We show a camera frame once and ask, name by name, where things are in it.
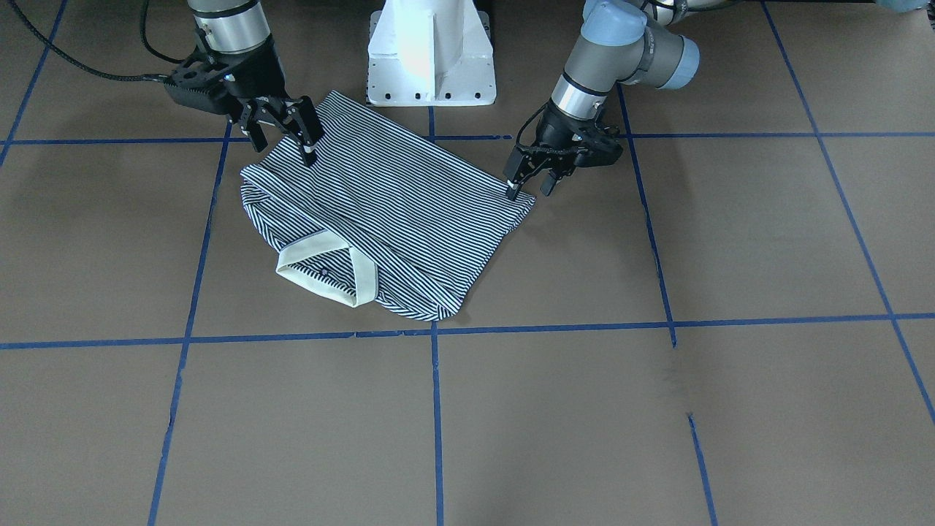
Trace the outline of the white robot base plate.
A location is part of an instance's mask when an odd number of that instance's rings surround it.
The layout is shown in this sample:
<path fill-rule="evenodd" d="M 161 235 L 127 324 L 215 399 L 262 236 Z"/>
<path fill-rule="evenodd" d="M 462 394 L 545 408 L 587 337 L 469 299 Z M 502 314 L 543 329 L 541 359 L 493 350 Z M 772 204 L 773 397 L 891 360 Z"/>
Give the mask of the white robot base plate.
<path fill-rule="evenodd" d="M 497 100 L 491 1 L 386 1 L 370 15 L 365 98 L 383 107 Z"/>

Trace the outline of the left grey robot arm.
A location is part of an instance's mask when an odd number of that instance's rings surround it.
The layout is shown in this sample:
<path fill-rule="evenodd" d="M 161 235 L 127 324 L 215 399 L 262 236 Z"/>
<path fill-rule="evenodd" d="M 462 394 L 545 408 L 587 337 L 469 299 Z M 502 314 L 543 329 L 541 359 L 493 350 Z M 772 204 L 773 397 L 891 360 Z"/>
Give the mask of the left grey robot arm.
<path fill-rule="evenodd" d="M 677 90 L 694 79 L 699 62 L 694 41 L 671 33 L 634 3 L 588 1 L 580 37 L 551 96 L 528 119 L 534 140 L 515 140 L 505 163 L 505 196 L 518 199 L 541 171 L 548 174 L 541 193 L 550 194 L 576 169 L 617 163 L 622 146 L 603 123 L 612 90 L 619 84 Z"/>

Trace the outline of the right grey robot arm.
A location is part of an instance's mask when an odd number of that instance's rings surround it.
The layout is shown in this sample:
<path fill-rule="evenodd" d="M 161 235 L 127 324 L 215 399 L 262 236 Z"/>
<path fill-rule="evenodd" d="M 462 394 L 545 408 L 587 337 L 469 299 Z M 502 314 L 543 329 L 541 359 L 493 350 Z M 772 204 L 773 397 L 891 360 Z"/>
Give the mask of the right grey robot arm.
<path fill-rule="evenodd" d="M 226 115 L 256 152 L 267 147 L 261 130 L 270 124 L 297 144 L 303 164 L 311 166 L 324 136 L 310 97 L 293 99 L 276 43 L 259 1 L 190 1 L 196 24 L 196 50 L 185 60 L 185 86 L 200 103 Z"/>

